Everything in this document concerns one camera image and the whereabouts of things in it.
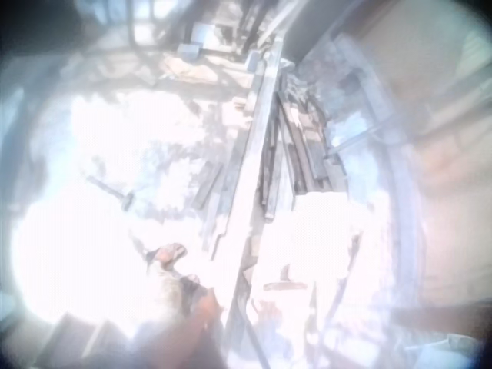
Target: wooden board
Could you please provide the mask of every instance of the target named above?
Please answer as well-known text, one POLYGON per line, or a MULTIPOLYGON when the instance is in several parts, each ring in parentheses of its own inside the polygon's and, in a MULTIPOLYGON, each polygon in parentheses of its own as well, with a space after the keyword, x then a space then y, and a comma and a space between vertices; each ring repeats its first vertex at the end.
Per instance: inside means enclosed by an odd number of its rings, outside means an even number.
MULTIPOLYGON (((236 192, 236 186, 238 185, 244 150, 246 149, 246 143, 248 142, 248 134, 249 131, 244 129, 238 131, 236 142, 232 148, 231 158, 229 159, 228 169, 224 174, 224 185, 222 187, 221 199, 218 205, 217 226, 211 243, 214 249, 217 247, 219 238, 223 236, 228 229, 229 215, 231 214, 234 194, 236 192)), ((209 253, 210 259, 214 257, 214 253, 215 250, 209 253)))
POLYGON ((218 302, 223 307, 221 321, 225 326, 225 333, 222 346, 226 351, 230 344, 229 314, 235 299, 234 293, 241 271, 241 261, 250 231, 258 175, 261 170, 261 156, 268 129, 271 104, 274 100, 283 44, 283 35, 278 35, 270 49, 265 77, 258 98, 259 104, 254 110, 238 186, 234 195, 228 232, 221 239, 214 259, 214 269, 217 271, 214 286, 218 302))
POLYGON ((314 183, 314 178, 311 173, 311 166, 309 164, 309 159, 304 149, 304 142, 299 129, 296 127, 294 118, 291 113, 291 104, 285 96, 284 92, 278 91, 277 93, 278 101, 281 106, 281 119, 287 125, 289 133, 291 134, 292 141, 296 151, 298 152, 299 164, 301 166, 302 174, 304 176, 304 182, 306 184, 307 192, 312 192, 317 190, 317 185, 314 183))
POLYGON ((341 165, 333 164, 329 159, 324 161, 328 173, 331 190, 335 192, 347 192, 347 180, 341 165))
POLYGON ((222 163, 212 163, 207 161, 201 170, 200 176, 206 175, 205 180, 201 183, 200 188, 193 200, 193 208, 201 210, 205 202, 207 202, 208 195, 211 189, 214 187, 214 183, 217 180, 218 175, 222 170, 222 163))
POLYGON ((270 190, 268 192, 268 202, 265 209, 264 217, 267 221, 273 221, 275 217, 275 208, 277 207, 278 189, 280 187, 282 162, 284 160, 284 146, 282 144, 282 136, 277 130, 277 144, 274 150, 274 163, 271 176, 270 190))
POLYGON ((249 91, 248 98, 246 100, 246 106, 244 107, 244 113, 252 114, 256 107, 256 101, 260 94, 261 85, 263 83, 264 73, 265 73, 265 62, 260 60, 254 73, 253 82, 251 83, 251 90, 249 91))
POLYGON ((309 159, 311 172, 316 180, 325 179, 328 177, 326 168, 324 167, 324 157, 326 155, 323 138, 319 134, 317 125, 311 120, 309 114, 304 110, 300 102, 295 106, 298 110, 299 125, 304 142, 304 147, 309 159))

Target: floor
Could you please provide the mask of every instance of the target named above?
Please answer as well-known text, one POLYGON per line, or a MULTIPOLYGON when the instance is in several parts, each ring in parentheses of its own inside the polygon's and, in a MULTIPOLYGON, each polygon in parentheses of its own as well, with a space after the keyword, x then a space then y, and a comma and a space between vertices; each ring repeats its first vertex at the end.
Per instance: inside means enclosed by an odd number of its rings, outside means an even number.
POLYGON ((176 270, 214 283, 201 250, 207 205, 191 203, 208 174, 205 162, 226 168, 238 130, 248 128, 232 99, 247 96, 252 74, 220 56, 143 58, 74 53, 28 136, 30 158, 10 204, 12 257, 28 308, 46 321, 69 310, 86 321, 112 317, 131 334, 145 277, 142 248, 181 242, 188 255, 176 270), (22 186, 32 173, 36 189, 27 198, 22 186), (123 211, 88 175, 132 191, 133 205, 123 211))

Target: debris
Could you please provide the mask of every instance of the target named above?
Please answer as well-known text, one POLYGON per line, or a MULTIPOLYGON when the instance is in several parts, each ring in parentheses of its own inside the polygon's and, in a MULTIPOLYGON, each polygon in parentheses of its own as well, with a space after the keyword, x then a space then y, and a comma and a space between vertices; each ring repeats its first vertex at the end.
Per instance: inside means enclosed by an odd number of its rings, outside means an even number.
POLYGON ((92 177, 91 175, 86 177, 86 179, 87 179, 87 181, 89 181, 93 185, 98 186, 104 192, 109 193, 111 196, 115 196, 121 202, 121 209, 123 209, 123 211, 128 211, 128 209, 131 207, 131 204, 133 203, 133 200, 135 197, 133 195, 133 192, 128 192, 127 194, 122 194, 122 193, 114 190, 113 188, 110 188, 105 183, 102 183, 97 178, 92 177))
POLYGON ((159 80, 159 77, 154 75, 147 65, 142 65, 142 67, 135 71, 134 74, 151 88, 154 87, 159 80))
POLYGON ((192 62, 200 55, 200 46, 192 44, 180 44, 178 55, 187 62, 192 62))
POLYGON ((207 175, 206 179, 202 182, 198 192, 193 200, 193 208, 197 210, 201 210, 205 202, 207 201, 208 195, 210 194, 211 189, 214 187, 214 183, 217 180, 217 176, 220 174, 222 170, 221 163, 212 163, 207 161, 204 167, 201 169, 200 177, 203 175, 207 175))
POLYGON ((191 33, 191 43, 200 45, 206 50, 231 52, 232 35, 232 28, 226 25, 195 22, 191 33))

